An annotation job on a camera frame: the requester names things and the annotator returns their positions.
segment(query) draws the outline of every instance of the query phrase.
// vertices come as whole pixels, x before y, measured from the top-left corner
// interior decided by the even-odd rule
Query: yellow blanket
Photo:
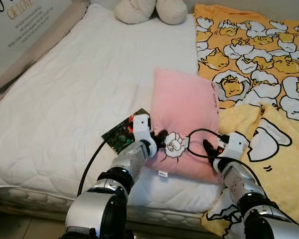
[[[195,18],[198,74],[218,85],[220,133],[246,137],[241,160],[299,223],[299,22],[219,5],[196,5]],[[227,189],[202,224],[223,238],[245,238]]]

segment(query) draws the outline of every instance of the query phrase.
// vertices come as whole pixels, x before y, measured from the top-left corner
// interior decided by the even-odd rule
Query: tile floor
[[[58,239],[64,233],[64,223],[35,218],[0,214],[0,239]],[[135,239],[172,239],[135,233]]]

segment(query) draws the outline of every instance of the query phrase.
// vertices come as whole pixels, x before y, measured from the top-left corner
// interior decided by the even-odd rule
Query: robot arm
[[[157,152],[150,136],[147,115],[134,117],[135,142],[114,159],[111,168],[82,193],[66,217],[66,234],[61,239],[123,239],[128,194],[140,169]],[[238,133],[229,134],[226,147],[218,157],[239,160],[248,142]],[[250,173],[230,159],[210,160],[221,173],[238,206],[245,224],[246,239],[299,239],[299,225],[270,201]]]
[[[128,195],[157,146],[150,136],[148,115],[134,116],[135,142],[122,150],[110,169],[71,205],[61,239],[122,239]]]
[[[247,144],[242,135],[231,133],[219,156],[239,160]],[[299,239],[299,225],[269,200],[241,164],[229,159],[215,159],[212,164],[222,174],[231,200],[242,214],[246,239]]]

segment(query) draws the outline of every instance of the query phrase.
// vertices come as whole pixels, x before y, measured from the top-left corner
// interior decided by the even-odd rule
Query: quilted mattress pad
[[[191,15],[177,26],[158,18],[126,25],[91,5],[0,102],[0,188],[26,201],[69,206],[101,135],[140,108],[150,111],[154,68],[197,72],[195,35]],[[105,145],[85,189],[115,156]],[[220,192],[221,186],[144,168],[129,204],[202,213]]]

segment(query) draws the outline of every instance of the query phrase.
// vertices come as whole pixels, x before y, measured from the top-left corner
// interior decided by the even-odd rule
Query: pink pillow
[[[213,82],[196,75],[170,70],[155,70],[151,122],[155,135],[167,130],[166,147],[160,149],[146,165],[152,169],[179,174],[211,183],[221,183],[221,177],[206,158],[190,154],[184,148],[185,137],[197,128],[218,132],[218,96]],[[217,148],[217,137],[204,132],[191,136],[190,149],[207,155],[203,140]]]

